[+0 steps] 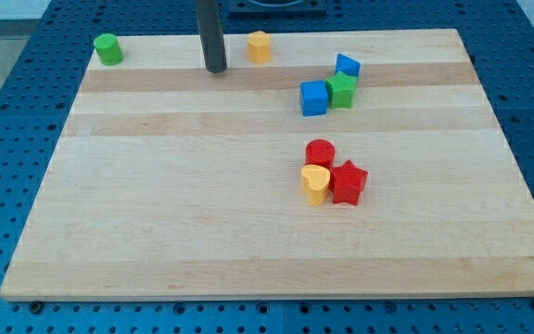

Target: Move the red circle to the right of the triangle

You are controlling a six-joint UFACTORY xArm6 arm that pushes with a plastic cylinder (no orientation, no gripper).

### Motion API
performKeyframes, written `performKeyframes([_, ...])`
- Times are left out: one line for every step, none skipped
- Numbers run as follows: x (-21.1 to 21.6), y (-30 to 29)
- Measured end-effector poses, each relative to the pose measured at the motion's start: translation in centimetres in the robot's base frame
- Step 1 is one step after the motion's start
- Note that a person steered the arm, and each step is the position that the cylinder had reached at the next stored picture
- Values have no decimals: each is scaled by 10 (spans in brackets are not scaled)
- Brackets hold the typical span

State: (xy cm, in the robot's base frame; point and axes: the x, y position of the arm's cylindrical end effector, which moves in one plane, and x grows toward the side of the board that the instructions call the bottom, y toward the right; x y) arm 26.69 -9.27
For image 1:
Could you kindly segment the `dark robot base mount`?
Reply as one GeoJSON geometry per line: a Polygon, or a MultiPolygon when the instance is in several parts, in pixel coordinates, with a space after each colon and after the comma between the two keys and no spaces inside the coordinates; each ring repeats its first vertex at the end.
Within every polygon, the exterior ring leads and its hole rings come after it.
{"type": "Polygon", "coordinates": [[[327,0],[224,0],[230,17],[271,14],[324,15],[327,0]]]}

